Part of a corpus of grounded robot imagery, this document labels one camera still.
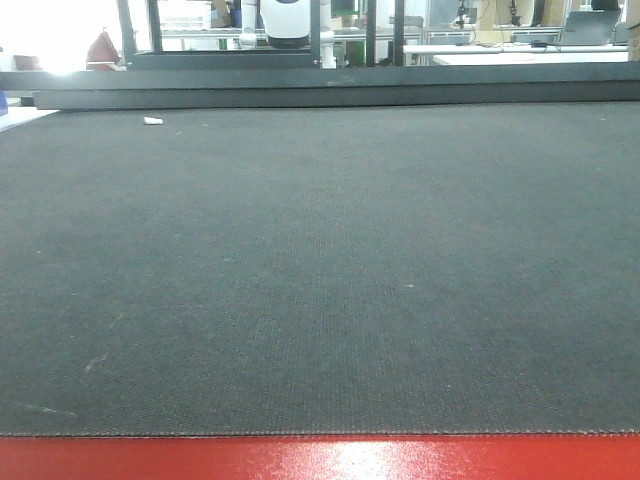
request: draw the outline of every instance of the gray textured surface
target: gray textured surface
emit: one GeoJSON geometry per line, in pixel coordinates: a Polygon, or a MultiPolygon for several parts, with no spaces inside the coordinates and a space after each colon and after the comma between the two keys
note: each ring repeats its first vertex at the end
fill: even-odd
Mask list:
{"type": "Polygon", "coordinates": [[[640,104],[155,114],[0,135],[1,433],[640,430],[640,104]]]}

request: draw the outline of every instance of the red table edge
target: red table edge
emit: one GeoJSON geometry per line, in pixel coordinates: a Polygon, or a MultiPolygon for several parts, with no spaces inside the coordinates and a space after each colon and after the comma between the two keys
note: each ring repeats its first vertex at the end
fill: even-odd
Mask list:
{"type": "Polygon", "coordinates": [[[640,434],[0,437],[0,480],[638,479],[640,434]]]}

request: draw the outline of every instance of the metal pole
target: metal pole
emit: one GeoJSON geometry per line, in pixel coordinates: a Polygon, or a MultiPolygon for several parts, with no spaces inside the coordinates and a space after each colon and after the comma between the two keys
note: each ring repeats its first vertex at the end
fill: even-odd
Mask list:
{"type": "Polygon", "coordinates": [[[131,23],[131,12],[129,11],[128,0],[117,0],[118,16],[120,17],[120,30],[122,32],[122,51],[124,60],[127,63],[133,61],[133,56],[137,53],[136,37],[133,33],[133,24],[131,23]]]}
{"type": "Polygon", "coordinates": [[[320,2],[311,1],[311,31],[309,38],[309,48],[311,49],[311,58],[314,65],[321,64],[320,54],[320,2]]]}
{"type": "Polygon", "coordinates": [[[404,65],[404,0],[396,0],[396,11],[393,23],[393,65],[404,65]]]}
{"type": "Polygon", "coordinates": [[[376,64],[376,0],[367,0],[367,67],[374,67],[376,64]]]}
{"type": "Polygon", "coordinates": [[[147,0],[147,15],[151,31],[151,48],[153,53],[162,53],[162,30],[160,30],[160,10],[158,0],[147,0]]]}

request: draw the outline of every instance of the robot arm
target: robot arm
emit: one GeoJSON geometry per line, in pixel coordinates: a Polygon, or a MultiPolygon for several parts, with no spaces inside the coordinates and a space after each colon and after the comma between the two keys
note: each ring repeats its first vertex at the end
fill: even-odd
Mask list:
{"type": "Polygon", "coordinates": [[[255,48],[258,38],[256,36],[256,18],[258,16],[258,0],[242,0],[242,33],[240,33],[241,48],[255,48]]]}
{"type": "MultiPolygon", "coordinates": [[[[302,48],[309,44],[311,0],[260,0],[269,44],[276,48],[302,48]]],[[[258,0],[242,0],[242,48],[255,48],[258,0]]],[[[320,42],[323,68],[336,68],[331,30],[331,0],[320,0],[320,42]]]]}

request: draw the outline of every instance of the laptop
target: laptop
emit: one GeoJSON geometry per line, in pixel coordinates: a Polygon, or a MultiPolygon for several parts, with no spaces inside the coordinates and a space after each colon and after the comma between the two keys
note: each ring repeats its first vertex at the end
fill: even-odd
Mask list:
{"type": "Polygon", "coordinates": [[[620,11],[570,12],[562,29],[560,45],[607,45],[620,11]]]}

